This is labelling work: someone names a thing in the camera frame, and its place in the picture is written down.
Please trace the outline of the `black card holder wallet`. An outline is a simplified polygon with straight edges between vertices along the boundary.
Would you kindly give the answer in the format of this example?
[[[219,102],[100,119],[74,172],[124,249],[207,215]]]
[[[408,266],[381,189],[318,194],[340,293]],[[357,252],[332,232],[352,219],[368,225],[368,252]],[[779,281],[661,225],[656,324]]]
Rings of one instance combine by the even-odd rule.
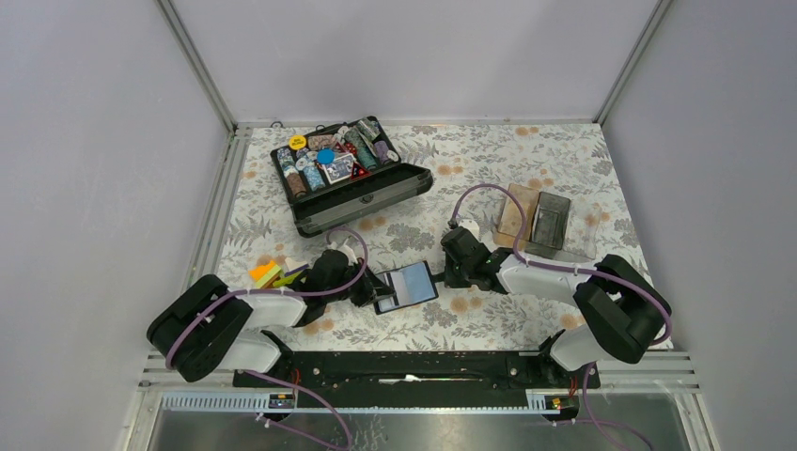
[[[374,304],[376,315],[391,313],[439,298],[434,277],[426,260],[377,274],[377,279],[391,289],[379,295]]]

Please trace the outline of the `silver credit card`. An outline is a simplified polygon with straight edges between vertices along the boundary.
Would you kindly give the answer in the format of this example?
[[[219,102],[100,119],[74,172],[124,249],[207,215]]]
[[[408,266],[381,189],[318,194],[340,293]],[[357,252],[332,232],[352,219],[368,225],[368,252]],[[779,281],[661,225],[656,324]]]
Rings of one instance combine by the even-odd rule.
[[[412,293],[407,286],[403,272],[390,272],[388,274],[393,290],[395,291],[390,309],[398,309],[407,306],[413,300]]]

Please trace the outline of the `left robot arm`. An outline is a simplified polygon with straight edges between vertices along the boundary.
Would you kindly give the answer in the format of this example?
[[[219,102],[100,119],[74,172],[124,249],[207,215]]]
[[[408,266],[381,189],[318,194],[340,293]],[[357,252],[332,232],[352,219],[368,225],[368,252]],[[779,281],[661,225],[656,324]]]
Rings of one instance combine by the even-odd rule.
[[[187,382],[218,369],[255,370],[271,386],[291,373],[286,347],[270,328],[304,327],[328,304],[350,301],[363,307],[395,295],[346,244],[326,249],[283,287],[233,289],[215,274],[200,277],[148,327],[148,342],[166,367]]]

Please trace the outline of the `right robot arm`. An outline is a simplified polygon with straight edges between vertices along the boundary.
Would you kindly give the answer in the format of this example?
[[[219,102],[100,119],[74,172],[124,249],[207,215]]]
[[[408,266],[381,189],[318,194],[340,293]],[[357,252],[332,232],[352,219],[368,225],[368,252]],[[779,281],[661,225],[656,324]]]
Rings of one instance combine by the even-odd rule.
[[[448,288],[476,287],[504,295],[534,295],[577,308],[585,325],[549,337],[539,348],[539,374],[561,387],[592,362],[638,363],[672,331],[668,302],[623,257],[587,266],[499,247],[493,251],[463,226],[441,240]]]

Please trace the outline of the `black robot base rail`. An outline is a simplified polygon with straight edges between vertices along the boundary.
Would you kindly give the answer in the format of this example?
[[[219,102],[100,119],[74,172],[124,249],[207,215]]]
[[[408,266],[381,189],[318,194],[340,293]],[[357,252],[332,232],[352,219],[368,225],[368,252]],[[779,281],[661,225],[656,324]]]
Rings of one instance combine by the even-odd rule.
[[[416,381],[564,391],[601,386],[596,368],[567,371],[534,351],[295,351],[280,357],[267,375],[313,390]]]

